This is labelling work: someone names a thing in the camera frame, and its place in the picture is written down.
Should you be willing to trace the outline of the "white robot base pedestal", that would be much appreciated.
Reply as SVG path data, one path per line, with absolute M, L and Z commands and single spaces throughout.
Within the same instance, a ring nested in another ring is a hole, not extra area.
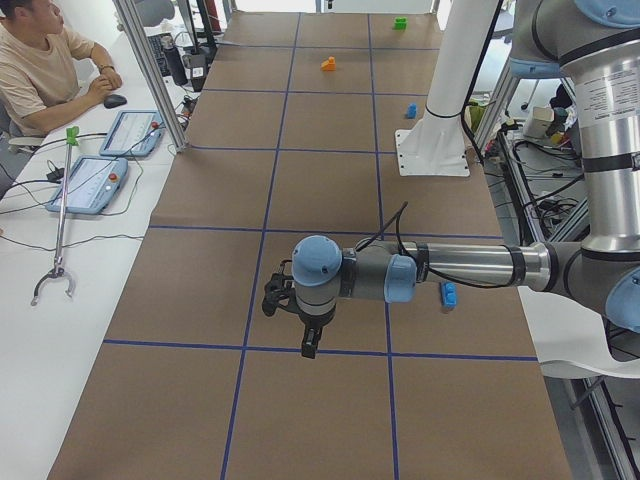
M 395 132 L 400 175 L 470 175 L 462 119 L 501 5 L 490 0 L 451 3 L 424 115 L 412 129 Z

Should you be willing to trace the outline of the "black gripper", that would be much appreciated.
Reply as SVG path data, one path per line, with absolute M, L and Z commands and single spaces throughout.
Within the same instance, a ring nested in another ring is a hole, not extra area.
M 331 307 L 327 312 L 321 314 L 310 314 L 301 311 L 298 316 L 304 324 L 301 355 L 304 358 L 314 359 L 321 339 L 322 330 L 333 320 L 335 307 Z

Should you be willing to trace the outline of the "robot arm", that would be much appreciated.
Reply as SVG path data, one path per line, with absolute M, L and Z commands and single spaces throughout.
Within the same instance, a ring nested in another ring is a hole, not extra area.
M 340 297 L 408 302 L 417 284 L 526 286 L 567 297 L 617 326 L 639 325 L 639 5 L 520 1 L 510 54 L 521 78 L 566 76 L 575 87 L 590 216 L 580 243 L 445 245 L 372 238 L 349 249 L 324 236 L 292 254 L 290 309 L 315 356 Z

